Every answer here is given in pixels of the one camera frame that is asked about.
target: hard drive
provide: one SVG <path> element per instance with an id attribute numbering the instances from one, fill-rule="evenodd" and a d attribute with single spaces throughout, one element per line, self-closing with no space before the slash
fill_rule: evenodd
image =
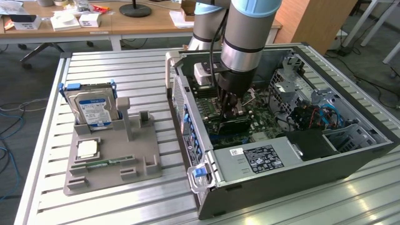
<path id="1" fill-rule="evenodd" d="M 87 124 L 91 130 L 111 128 L 112 121 L 120 119 L 116 108 L 116 84 L 71 83 L 64 88 L 60 83 L 60 94 L 68 102 L 76 124 Z"/>

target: black lamp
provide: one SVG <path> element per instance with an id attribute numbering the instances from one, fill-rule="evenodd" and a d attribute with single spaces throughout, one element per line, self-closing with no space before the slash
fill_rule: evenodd
<path id="1" fill-rule="evenodd" d="M 136 0 L 132 0 L 132 4 L 120 7 L 120 13 L 129 17 L 145 17 L 151 14 L 151 8 L 145 5 L 136 4 Z"/>

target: white box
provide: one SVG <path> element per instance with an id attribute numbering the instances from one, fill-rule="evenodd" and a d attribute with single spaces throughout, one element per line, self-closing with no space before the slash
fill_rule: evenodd
<path id="1" fill-rule="evenodd" d="M 9 15 L 17 30 L 37 30 L 41 23 L 41 18 L 37 15 Z"/>
<path id="2" fill-rule="evenodd" d="M 97 13 L 83 14 L 80 16 L 80 25 L 83 27 L 99 27 L 100 22 L 100 14 Z"/>
<path id="3" fill-rule="evenodd" d="M 80 22 L 73 15 L 55 15 L 51 19 L 52 29 L 55 31 L 72 30 L 80 28 Z"/>
<path id="4" fill-rule="evenodd" d="M 344 43 L 344 39 L 347 38 L 347 36 L 348 36 L 347 32 L 339 30 L 328 50 L 337 50 L 340 48 L 340 44 Z"/>

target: cardboard box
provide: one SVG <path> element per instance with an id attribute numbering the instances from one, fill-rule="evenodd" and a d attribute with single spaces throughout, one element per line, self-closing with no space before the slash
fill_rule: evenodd
<path id="1" fill-rule="evenodd" d="M 195 8 L 196 8 L 196 2 L 181 1 L 180 11 L 181 11 L 183 19 L 187 22 L 195 21 Z"/>
<path id="2" fill-rule="evenodd" d="M 80 25 L 83 27 L 99 27 L 100 22 L 101 22 L 101 19 L 100 19 L 99 13 L 83 14 L 80 16 Z"/>
<path id="3" fill-rule="evenodd" d="M 9 15 L 9 18 L 17 30 L 37 30 L 40 27 L 41 19 L 37 15 Z"/>

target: aluminum workbench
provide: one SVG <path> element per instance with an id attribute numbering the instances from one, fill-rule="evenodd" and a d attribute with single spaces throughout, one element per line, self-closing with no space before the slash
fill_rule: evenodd
<path id="1" fill-rule="evenodd" d="M 400 135 L 400 122 L 365 95 L 311 47 L 299 45 L 337 83 L 388 128 Z M 35 149 L 16 224 L 369 224 L 400 221 L 400 149 L 368 163 L 347 179 L 248 207 L 209 220 L 197 220 L 177 137 L 165 96 L 165 52 L 73 53 L 60 59 Z M 323 85 L 313 71 L 305 76 Z M 149 110 L 155 117 L 163 176 L 81 195 L 65 196 L 63 185 L 73 116 L 57 84 L 104 83 L 113 79 L 119 97 L 129 97 L 129 113 Z"/>

